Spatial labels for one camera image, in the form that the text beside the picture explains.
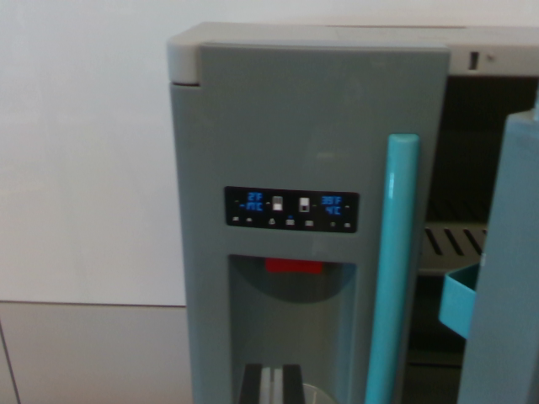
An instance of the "button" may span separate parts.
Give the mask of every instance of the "button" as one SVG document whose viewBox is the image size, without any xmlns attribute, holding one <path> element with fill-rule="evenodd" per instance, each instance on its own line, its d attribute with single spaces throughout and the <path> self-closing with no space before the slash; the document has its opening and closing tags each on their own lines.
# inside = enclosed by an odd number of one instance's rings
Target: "button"
<svg viewBox="0 0 539 404">
<path fill-rule="evenodd" d="M 271 202 L 273 203 L 273 210 L 283 210 L 283 197 L 282 196 L 274 196 L 271 199 Z"/>
<path fill-rule="evenodd" d="M 300 198 L 300 212 L 308 212 L 309 206 L 309 198 Z"/>
</svg>

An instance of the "control panel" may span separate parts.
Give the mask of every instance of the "control panel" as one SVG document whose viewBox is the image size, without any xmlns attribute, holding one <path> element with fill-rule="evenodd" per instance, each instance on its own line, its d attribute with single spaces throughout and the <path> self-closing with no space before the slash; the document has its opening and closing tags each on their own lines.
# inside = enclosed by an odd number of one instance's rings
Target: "control panel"
<svg viewBox="0 0 539 404">
<path fill-rule="evenodd" d="M 359 204 L 352 192 L 225 187 L 229 226 L 355 233 Z"/>
</svg>

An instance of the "digital display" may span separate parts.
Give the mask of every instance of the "digital display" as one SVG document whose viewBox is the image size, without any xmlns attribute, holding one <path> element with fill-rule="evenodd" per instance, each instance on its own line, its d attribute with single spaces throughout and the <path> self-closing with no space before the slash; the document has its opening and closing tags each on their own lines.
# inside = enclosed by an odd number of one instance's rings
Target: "digital display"
<svg viewBox="0 0 539 404">
<path fill-rule="evenodd" d="M 247 194 L 247 210 L 254 210 L 256 212 L 264 211 L 262 198 L 263 195 L 260 192 L 249 192 Z"/>
<path fill-rule="evenodd" d="M 343 201 L 343 199 L 340 196 L 323 196 L 322 197 L 322 205 L 326 207 L 326 212 L 328 212 L 330 215 L 336 215 L 340 216 L 340 204 Z"/>
<path fill-rule="evenodd" d="M 359 203 L 352 192 L 225 187 L 230 226 L 353 233 Z"/>
</svg>

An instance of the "red dispenser lever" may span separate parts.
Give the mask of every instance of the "red dispenser lever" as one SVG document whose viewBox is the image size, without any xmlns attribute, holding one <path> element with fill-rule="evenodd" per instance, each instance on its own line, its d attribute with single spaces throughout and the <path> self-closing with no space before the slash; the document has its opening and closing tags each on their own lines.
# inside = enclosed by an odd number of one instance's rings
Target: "red dispenser lever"
<svg viewBox="0 0 539 404">
<path fill-rule="evenodd" d="M 322 263 L 298 259 L 266 258 L 266 270 L 272 273 L 303 272 L 306 274 L 320 274 L 322 272 Z"/>
</svg>

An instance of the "white wall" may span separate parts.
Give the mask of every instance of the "white wall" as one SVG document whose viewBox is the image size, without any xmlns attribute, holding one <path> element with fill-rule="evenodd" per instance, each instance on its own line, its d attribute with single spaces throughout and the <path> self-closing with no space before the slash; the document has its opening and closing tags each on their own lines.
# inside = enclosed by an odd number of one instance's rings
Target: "white wall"
<svg viewBox="0 0 539 404">
<path fill-rule="evenodd" d="M 200 21 L 533 25 L 535 0 L 0 0 L 0 300 L 183 305 L 165 40 Z"/>
</svg>

